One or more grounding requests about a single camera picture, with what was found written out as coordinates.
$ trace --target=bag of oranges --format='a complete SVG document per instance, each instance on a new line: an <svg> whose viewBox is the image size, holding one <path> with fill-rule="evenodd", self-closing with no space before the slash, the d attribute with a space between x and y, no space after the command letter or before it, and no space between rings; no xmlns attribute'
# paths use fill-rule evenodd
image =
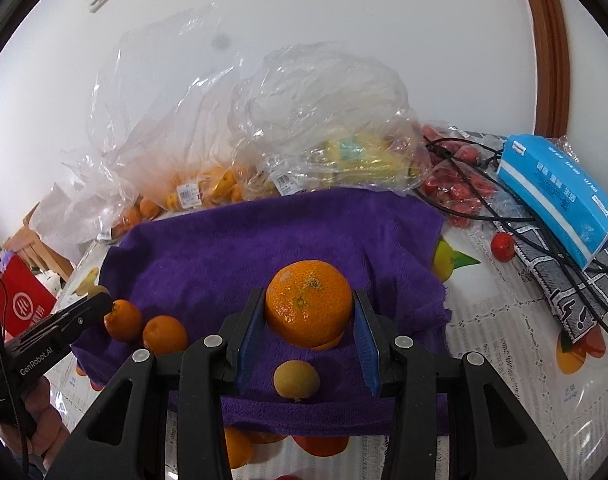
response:
<svg viewBox="0 0 608 480"><path fill-rule="evenodd" d="M399 194L430 169L421 129L399 75L328 44L264 58L233 96L236 157L255 167L244 193L363 187Z"/></svg>
<svg viewBox="0 0 608 480"><path fill-rule="evenodd" d="M94 85L88 138L139 195L171 211L239 197L228 112L240 51L214 6L121 38Z"/></svg>

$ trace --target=printed lemon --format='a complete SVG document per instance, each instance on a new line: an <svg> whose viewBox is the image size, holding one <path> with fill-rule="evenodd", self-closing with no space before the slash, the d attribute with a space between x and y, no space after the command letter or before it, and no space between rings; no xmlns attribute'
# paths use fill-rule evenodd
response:
<svg viewBox="0 0 608 480"><path fill-rule="evenodd" d="M449 243L444 239L440 238L437 242L435 254L433 256L433 274L444 283L450 278L453 273L455 266L454 251Z"/></svg>

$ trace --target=orange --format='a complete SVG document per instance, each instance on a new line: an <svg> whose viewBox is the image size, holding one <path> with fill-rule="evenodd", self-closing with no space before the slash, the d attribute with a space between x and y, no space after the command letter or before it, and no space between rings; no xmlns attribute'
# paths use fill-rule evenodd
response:
<svg viewBox="0 0 608 480"><path fill-rule="evenodd" d="M347 436L293 436L297 445L314 456L340 454L348 446Z"/></svg>
<svg viewBox="0 0 608 480"><path fill-rule="evenodd" d="M244 192L239 184L235 184L230 190L230 202L237 204L244 201Z"/></svg>
<svg viewBox="0 0 608 480"><path fill-rule="evenodd" d="M558 336L555 354L558 368L564 375L574 374L582 367L584 361L586 361L586 350L577 343L575 343L568 352L562 351L561 335Z"/></svg>
<svg viewBox="0 0 608 480"><path fill-rule="evenodd" d="M144 327L144 346L155 355L183 352L188 334L183 324L171 316L153 317Z"/></svg>
<svg viewBox="0 0 608 480"><path fill-rule="evenodd" d="M166 197L166 209L168 211L179 211L181 209L180 196L176 191Z"/></svg>
<svg viewBox="0 0 608 480"><path fill-rule="evenodd" d="M139 203L139 212L148 220L157 218L162 213L162 208L149 198L143 198Z"/></svg>
<svg viewBox="0 0 608 480"><path fill-rule="evenodd" d="M341 338L343 337L343 332L338 335L335 339L333 339L330 343L326 343L325 345L313 346L311 350L321 351L321 350L330 350L331 348L335 348L338 344L340 344Z"/></svg>
<svg viewBox="0 0 608 480"><path fill-rule="evenodd" d="M104 316L104 326L110 337L122 343L132 343L142 333L141 312L128 300L115 300L112 310Z"/></svg>
<svg viewBox="0 0 608 480"><path fill-rule="evenodd" d="M339 270L319 260L284 267L266 289L266 322L284 341L302 348L334 342L352 313L351 286Z"/></svg>
<svg viewBox="0 0 608 480"><path fill-rule="evenodd" d="M274 442L284 440L286 437L286 435L280 435L277 433L265 433L263 431L248 432L248 438L250 438L251 442L253 442L254 444L273 444Z"/></svg>
<svg viewBox="0 0 608 480"><path fill-rule="evenodd" d="M231 194L233 186L237 184L233 170L226 170L220 179L215 179L215 186L210 190L213 202L221 202Z"/></svg>
<svg viewBox="0 0 608 480"><path fill-rule="evenodd" d="M248 436L237 428L226 428L226 450L228 451L228 464L231 469L237 469L246 465L253 459L255 454L255 444Z"/></svg>
<svg viewBox="0 0 608 480"><path fill-rule="evenodd" d="M124 214L124 224L128 229L132 229L137 224L141 223L142 214L139 212L139 208L136 205L129 207Z"/></svg>

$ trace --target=small yellow fruit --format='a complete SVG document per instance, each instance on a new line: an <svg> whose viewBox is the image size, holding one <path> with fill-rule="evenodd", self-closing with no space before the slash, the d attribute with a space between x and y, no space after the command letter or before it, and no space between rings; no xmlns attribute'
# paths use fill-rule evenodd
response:
<svg viewBox="0 0 608 480"><path fill-rule="evenodd" d="M275 370L273 385L281 397L299 401L317 393L319 375L317 370L305 361L286 361Z"/></svg>
<svg viewBox="0 0 608 480"><path fill-rule="evenodd" d="M455 266L453 248L444 238L439 238L433 256L433 274L444 283L450 278Z"/></svg>

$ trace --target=plastic wrap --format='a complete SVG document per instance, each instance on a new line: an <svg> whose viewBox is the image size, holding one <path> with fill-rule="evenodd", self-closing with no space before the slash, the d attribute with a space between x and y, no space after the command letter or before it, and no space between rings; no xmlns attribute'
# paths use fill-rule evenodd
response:
<svg viewBox="0 0 608 480"><path fill-rule="evenodd" d="M137 193L100 155L78 150L65 153L64 159L74 174L73 183L55 184L35 209L29 227L55 250L84 244L102 234L111 238L111 229L135 203ZM70 252L65 249L62 254Z"/></svg>
<svg viewBox="0 0 608 480"><path fill-rule="evenodd" d="M332 186L410 192L430 167L399 75L327 44L266 56L229 125L244 198Z"/></svg>
<svg viewBox="0 0 608 480"><path fill-rule="evenodd" d="M232 201L227 118L240 51L214 6L124 35L97 76L88 120L111 171L170 210Z"/></svg>

